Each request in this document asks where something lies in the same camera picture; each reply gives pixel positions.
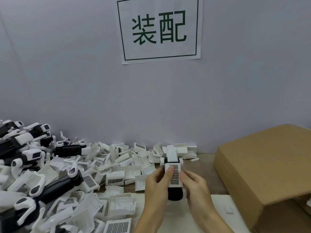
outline sign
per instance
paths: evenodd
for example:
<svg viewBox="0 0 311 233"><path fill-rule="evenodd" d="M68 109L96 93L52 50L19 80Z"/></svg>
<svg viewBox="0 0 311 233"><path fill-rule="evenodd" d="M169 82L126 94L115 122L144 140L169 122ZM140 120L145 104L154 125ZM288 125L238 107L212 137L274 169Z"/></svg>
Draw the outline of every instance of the sign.
<svg viewBox="0 0 311 233"><path fill-rule="evenodd" d="M122 64L199 59L203 0L116 0Z"/></svg>

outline person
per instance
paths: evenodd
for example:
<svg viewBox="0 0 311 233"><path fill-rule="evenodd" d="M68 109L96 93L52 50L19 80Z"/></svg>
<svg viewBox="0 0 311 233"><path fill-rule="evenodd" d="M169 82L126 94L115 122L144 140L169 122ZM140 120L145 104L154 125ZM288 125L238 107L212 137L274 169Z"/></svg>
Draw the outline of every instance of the person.
<svg viewBox="0 0 311 233"><path fill-rule="evenodd" d="M146 179L145 207L134 233L156 233L162 224L168 201L168 186L174 172L170 166L158 168ZM206 181L190 171L180 171L180 180L187 189L187 200L191 215L205 233L233 233L217 213Z"/></svg>

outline sign border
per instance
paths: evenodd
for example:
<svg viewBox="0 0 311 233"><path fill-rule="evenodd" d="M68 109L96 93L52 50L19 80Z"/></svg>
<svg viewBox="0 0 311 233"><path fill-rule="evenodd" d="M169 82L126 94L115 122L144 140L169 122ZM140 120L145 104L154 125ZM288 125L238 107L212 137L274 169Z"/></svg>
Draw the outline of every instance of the sign border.
<svg viewBox="0 0 311 233"><path fill-rule="evenodd" d="M124 44L123 44L123 35L122 35L122 27L121 27L120 12L119 12L119 2L123 2L123 1L130 1L130 0L120 0L120 1L117 1L118 15L119 15L119 23L120 23L120 31L121 31L121 38L122 38L122 47L123 47L123 54L124 54L124 61L161 59L161 58L173 58L173 57L183 57L183 56L193 56L193 55L196 55L196 50L197 50L197 24L198 24L198 16L199 16L199 0L197 0L197 9L196 9L196 40L195 40L195 54L192 54L192 55L174 55L174 56L152 57L152 58L140 58L140 59L129 59L129 60L127 60L127 59L125 58L125 51L124 51Z"/></svg>

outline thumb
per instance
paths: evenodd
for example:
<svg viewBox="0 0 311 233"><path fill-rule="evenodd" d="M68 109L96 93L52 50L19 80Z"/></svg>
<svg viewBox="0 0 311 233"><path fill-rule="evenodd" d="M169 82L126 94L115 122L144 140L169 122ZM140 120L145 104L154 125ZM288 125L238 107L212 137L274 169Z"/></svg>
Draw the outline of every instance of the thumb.
<svg viewBox="0 0 311 233"><path fill-rule="evenodd" d="M173 177L174 174L174 167L173 166L169 166L169 168L166 170L162 180L160 181L161 183L163 183L163 185L165 185L165 187L169 187L169 183Z"/></svg>
<svg viewBox="0 0 311 233"><path fill-rule="evenodd" d="M190 177L188 177L182 170L179 172L179 178L188 189L191 189L193 184L195 184L195 182Z"/></svg>

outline brown cardboard box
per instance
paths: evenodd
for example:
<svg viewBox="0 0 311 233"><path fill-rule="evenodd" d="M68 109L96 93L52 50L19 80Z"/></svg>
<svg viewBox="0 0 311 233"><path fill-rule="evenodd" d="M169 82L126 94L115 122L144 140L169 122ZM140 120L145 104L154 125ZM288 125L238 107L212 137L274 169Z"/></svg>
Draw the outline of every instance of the brown cardboard box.
<svg viewBox="0 0 311 233"><path fill-rule="evenodd" d="M311 232L311 216L291 198L311 193L311 130L273 127L221 145L214 166L247 227Z"/></svg>

